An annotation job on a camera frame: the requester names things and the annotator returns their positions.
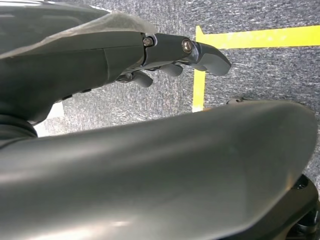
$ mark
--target black plastic cover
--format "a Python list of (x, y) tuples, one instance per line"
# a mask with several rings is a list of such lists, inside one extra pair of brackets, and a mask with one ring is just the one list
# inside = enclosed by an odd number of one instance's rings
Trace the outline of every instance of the black plastic cover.
[(308, 163), (317, 122), (285, 101), (0, 150), (0, 238), (214, 240), (253, 226)]

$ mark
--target yellow floor marking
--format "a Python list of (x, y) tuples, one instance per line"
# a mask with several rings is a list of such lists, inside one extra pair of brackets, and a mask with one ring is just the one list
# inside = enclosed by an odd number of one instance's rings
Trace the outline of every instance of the yellow floor marking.
[[(204, 34), (196, 26), (195, 41), (217, 49), (320, 46), (320, 25), (217, 34)], [(194, 72), (192, 112), (204, 108), (205, 76)]]

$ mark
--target gray carpet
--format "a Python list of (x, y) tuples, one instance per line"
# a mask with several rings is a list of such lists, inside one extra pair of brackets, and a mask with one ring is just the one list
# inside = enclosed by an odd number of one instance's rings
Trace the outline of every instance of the gray carpet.
[[(70, 0), (138, 15), (160, 32), (194, 38), (203, 32), (227, 33), (320, 24), (319, 0)], [(226, 76), (207, 75), (205, 107), (233, 96), (287, 99), (320, 112), (320, 47), (230, 49)], [(193, 71), (177, 78), (152, 74), (150, 88), (114, 83), (63, 102), (64, 116), (43, 124), (48, 134), (63, 134), (174, 116), (192, 110)], [(320, 145), (306, 174), (320, 189)]]

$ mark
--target black mechanical arm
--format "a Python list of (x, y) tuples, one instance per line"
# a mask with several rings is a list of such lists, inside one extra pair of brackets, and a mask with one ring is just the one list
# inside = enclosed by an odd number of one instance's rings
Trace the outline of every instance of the black mechanical arm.
[[(11, 29), (6, 21), (24, 26), (42, 13), (47, 25), (102, 15), (30, 2), (0, 7), (0, 33)], [(301, 175), (318, 127), (298, 103), (235, 98), (206, 112), (45, 138), (32, 127), (73, 94), (114, 82), (149, 87), (142, 70), (178, 76), (182, 66), (221, 76), (231, 64), (188, 37), (137, 31), (72, 35), (0, 59), (0, 239), (318, 239), (318, 191)]]

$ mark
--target metal screw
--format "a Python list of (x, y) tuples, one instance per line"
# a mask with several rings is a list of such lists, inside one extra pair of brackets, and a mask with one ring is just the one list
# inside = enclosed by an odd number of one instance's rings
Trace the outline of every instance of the metal screw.
[(151, 47), (153, 46), (153, 39), (152, 39), (151, 37), (146, 37), (143, 38), (143, 46), (145, 47)]
[(182, 49), (187, 54), (189, 54), (192, 51), (192, 43), (190, 39), (185, 38), (182, 41)]

